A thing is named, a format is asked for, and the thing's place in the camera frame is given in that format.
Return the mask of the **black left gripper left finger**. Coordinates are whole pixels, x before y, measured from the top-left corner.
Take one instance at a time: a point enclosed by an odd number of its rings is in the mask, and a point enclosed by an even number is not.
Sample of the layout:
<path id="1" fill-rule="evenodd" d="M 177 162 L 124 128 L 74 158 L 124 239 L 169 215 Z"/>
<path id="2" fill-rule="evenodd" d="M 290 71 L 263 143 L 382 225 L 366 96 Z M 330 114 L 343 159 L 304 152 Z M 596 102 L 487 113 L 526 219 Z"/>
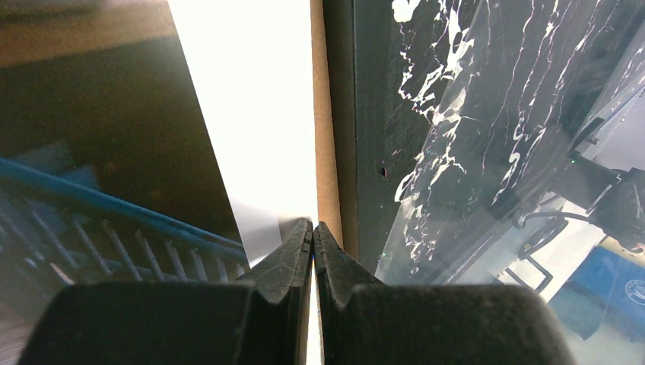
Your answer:
<path id="1" fill-rule="evenodd" d="M 75 285 L 55 296 L 22 364 L 303 364 L 313 225 L 224 284 Z"/>

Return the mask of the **clear acrylic sheet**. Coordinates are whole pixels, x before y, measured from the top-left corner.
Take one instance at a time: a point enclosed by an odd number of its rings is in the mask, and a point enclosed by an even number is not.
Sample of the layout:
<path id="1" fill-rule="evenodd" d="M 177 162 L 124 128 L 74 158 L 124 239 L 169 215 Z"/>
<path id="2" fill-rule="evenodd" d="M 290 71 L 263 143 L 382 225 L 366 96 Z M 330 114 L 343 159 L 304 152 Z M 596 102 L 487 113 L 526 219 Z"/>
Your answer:
<path id="1" fill-rule="evenodd" d="M 626 100 L 642 1 L 395 1 L 398 112 L 426 122 L 362 264 L 388 284 L 488 284 Z"/>

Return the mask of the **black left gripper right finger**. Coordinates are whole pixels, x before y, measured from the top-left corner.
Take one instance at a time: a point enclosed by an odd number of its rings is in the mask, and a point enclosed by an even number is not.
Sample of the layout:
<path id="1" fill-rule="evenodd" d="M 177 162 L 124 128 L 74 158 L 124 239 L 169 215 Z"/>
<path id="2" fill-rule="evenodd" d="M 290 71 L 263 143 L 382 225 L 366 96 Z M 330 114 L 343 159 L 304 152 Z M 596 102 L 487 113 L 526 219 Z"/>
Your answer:
<path id="1" fill-rule="evenodd" d="M 327 364 L 572 364 L 553 312 L 519 286 L 389 286 L 325 224 L 313 233 Z"/>

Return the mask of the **cat photo print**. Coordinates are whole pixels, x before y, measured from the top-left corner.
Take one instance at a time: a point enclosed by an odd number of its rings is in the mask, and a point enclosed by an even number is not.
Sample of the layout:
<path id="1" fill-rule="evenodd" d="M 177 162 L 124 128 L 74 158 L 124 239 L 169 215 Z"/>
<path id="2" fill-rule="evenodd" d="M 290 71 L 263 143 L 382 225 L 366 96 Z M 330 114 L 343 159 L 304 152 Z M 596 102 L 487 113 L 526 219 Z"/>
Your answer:
<path id="1" fill-rule="evenodd" d="M 1 3 L 1 316 L 249 267 L 166 1 Z"/>

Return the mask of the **black picture frame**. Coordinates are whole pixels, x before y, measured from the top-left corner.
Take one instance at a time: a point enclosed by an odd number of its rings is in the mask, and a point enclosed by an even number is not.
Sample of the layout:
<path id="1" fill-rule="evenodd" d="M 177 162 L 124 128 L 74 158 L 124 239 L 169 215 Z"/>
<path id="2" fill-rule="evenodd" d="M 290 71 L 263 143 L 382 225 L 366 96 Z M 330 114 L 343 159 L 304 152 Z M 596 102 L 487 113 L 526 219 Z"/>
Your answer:
<path id="1" fill-rule="evenodd" d="M 386 129 L 401 100 L 403 36 L 389 1 L 324 1 L 322 12 L 344 247 L 375 272 L 404 174 Z"/>

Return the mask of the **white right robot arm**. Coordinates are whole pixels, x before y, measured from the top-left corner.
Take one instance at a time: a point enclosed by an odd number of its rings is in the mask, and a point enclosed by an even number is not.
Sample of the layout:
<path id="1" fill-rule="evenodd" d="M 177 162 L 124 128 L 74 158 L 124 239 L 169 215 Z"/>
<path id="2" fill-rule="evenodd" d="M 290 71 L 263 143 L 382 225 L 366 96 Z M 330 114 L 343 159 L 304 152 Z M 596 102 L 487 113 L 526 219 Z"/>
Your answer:
<path id="1" fill-rule="evenodd" d="M 585 209 L 588 222 L 625 249 L 644 244 L 644 171 L 610 169 L 575 156 L 550 191 Z"/>

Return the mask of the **brown cardboard backing board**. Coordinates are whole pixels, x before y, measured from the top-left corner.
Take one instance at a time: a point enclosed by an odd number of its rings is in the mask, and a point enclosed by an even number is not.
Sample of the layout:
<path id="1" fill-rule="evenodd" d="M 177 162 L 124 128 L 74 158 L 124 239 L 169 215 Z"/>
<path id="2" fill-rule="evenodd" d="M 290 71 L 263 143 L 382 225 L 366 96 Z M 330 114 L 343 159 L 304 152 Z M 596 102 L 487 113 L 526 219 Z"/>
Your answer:
<path id="1" fill-rule="evenodd" d="M 310 1 L 318 219 L 343 245 L 323 2 Z"/>

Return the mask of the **white mat board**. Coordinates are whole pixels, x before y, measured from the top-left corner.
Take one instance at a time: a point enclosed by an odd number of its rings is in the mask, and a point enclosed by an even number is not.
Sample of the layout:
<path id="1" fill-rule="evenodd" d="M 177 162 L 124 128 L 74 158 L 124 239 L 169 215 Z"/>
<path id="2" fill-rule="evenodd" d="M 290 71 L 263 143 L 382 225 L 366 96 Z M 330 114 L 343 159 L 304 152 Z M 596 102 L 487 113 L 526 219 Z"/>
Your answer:
<path id="1" fill-rule="evenodd" d="M 310 3 L 171 1 L 251 265 L 318 218 Z"/>

